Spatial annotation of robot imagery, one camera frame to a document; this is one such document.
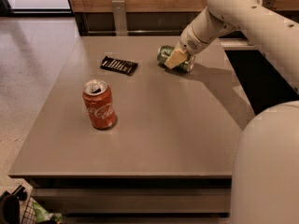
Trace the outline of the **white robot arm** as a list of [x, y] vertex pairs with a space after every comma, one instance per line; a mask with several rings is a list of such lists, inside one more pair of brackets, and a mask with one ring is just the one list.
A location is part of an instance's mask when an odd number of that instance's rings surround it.
[[[165, 65], [172, 69], [216, 38], [241, 31], [296, 91], [299, 24], [261, 0], [206, 0]], [[232, 174], [231, 224], [299, 224], [299, 102], [265, 109], [243, 131]]]

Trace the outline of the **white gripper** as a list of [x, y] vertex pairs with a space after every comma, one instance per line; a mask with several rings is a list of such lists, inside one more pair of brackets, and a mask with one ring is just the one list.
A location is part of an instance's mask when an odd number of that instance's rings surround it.
[[173, 69], [188, 60], [188, 57], [200, 53], [211, 43], [211, 33], [206, 27], [189, 24], [182, 32], [176, 48], [165, 61], [165, 66]]

